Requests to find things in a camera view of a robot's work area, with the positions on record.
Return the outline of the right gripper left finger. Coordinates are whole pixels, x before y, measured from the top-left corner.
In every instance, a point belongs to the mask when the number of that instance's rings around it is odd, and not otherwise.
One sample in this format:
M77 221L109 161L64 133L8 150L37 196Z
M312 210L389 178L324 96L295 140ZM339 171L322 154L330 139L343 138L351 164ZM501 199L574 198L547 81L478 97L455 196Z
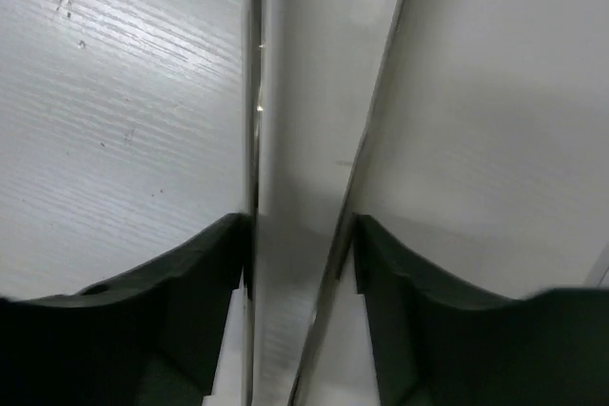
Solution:
M76 294L2 299L2 403L202 404L249 248L232 213Z

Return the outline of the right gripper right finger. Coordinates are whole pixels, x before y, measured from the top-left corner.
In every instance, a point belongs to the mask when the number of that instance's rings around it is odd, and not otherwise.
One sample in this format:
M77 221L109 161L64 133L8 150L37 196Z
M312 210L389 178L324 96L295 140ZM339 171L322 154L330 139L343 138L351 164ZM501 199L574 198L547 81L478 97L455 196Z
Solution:
M383 405L604 405L608 292L509 299L449 273L371 216L353 253Z

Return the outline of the metal food tongs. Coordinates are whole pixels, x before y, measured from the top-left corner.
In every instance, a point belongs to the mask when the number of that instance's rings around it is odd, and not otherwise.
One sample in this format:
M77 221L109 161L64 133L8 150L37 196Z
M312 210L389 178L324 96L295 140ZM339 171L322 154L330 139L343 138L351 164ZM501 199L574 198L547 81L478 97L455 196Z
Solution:
M308 386L383 113L403 0L244 0L244 402Z

